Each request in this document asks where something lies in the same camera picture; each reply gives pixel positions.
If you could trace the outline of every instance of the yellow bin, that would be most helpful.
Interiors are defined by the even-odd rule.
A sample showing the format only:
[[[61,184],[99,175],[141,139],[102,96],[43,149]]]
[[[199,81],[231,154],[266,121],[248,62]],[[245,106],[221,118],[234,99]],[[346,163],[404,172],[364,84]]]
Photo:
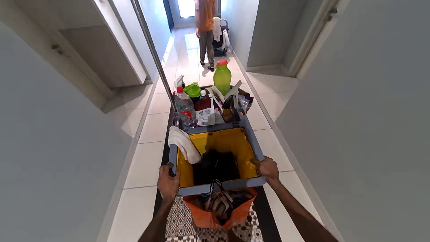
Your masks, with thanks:
[[[191,134],[190,138],[201,155],[210,150],[221,153],[232,152],[237,160],[240,179],[258,177],[257,167],[249,161],[254,158],[254,152],[246,140],[243,128]],[[185,160],[180,149],[178,149],[176,170],[181,172],[180,187],[194,186],[193,167]]]

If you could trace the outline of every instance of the gray pants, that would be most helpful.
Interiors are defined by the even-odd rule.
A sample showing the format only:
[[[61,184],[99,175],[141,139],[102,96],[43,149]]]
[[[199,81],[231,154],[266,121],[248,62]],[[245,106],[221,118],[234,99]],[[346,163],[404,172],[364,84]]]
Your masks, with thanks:
[[[214,48],[212,46],[212,41],[214,40],[214,34],[211,31],[200,31],[200,60],[205,61],[206,49],[208,50],[209,64],[214,65]]]

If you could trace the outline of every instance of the white tile floor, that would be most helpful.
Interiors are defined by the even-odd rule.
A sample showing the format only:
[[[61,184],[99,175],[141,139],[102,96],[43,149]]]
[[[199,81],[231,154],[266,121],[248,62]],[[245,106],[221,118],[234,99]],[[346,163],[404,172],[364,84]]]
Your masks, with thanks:
[[[106,115],[133,138],[142,119],[152,86],[150,84],[137,88],[125,88],[113,100],[109,101],[113,107],[120,106]]]
[[[246,73],[270,117],[278,118],[298,86],[297,78]]]
[[[202,68],[199,64],[199,44],[194,31],[193,28],[187,28],[177,29],[172,32],[164,60],[162,60],[171,90],[175,77],[181,74],[184,75],[186,83],[197,81],[200,86],[213,85],[213,72]],[[232,71],[232,84],[241,80],[243,83],[241,88],[252,93],[233,55],[228,52],[227,57],[222,57],[221,59],[227,59],[228,61],[228,68]],[[268,75],[253,73],[248,73],[248,75],[260,96],[269,94],[265,99],[262,98],[263,102],[277,103],[274,105],[275,108],[270,110],[273,118],[276,119],[279,116],[277,112],[282,110],[282,103],[286,103],[288,101],[287,97],[291,96],[283,93],[292,92],[298,82],[295,82],[293,78],[291,78],[292,80],[283,78],[278,80],[278,78],[270,79]],[[285,80],[288,82],[288,88],[276,86],[279,85],[278,82]],[[278,93],[275,90],[283,90],[283,92]],[[137,241],[152,219],[157,191],[158,167],[161,164],[170,109],[165,94],[163,84],[158,81],[115,214],[108,239],[109,242]],[[319,219],[306,191],[293,171],[293,167],[257,102],[250,108],[248,118],[263,153],[272,157],[278,163],[282,183],[286,185],[292,195]],[[282,240],[303,241],[276,194],[268,185],[265,185],[264,189]]]

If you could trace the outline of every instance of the red bottle cap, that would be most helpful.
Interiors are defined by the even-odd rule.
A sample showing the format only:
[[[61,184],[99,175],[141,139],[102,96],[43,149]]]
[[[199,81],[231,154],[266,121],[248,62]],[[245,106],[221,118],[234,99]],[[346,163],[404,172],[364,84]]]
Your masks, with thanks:
[[[218,61],[217,65],[227,65],[227,60],[226,59],[222,59],[220,61]]]

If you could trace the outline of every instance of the bright window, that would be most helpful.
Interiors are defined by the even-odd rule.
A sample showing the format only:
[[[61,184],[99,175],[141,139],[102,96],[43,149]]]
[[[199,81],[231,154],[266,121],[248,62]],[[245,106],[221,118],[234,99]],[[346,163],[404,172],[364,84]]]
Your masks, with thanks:
[[[181,18],[188,18],[194,16],[196,5],[194,0],[178,0],[179,14]]]

